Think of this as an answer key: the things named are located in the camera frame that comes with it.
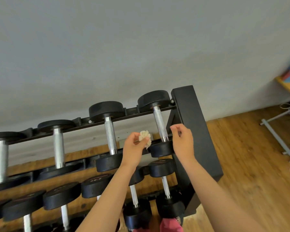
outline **wall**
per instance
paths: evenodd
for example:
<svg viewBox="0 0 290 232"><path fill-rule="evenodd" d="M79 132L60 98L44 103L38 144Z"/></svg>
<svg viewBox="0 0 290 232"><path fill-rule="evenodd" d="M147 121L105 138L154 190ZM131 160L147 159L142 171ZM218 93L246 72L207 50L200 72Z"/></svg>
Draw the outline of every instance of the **wall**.
<svg viewBox="0 0 290 232"><path fill-rule="evenodd" d="M290 0L0 0L0 131L190 84L224 117L285 101L289 63Z"/></svg>

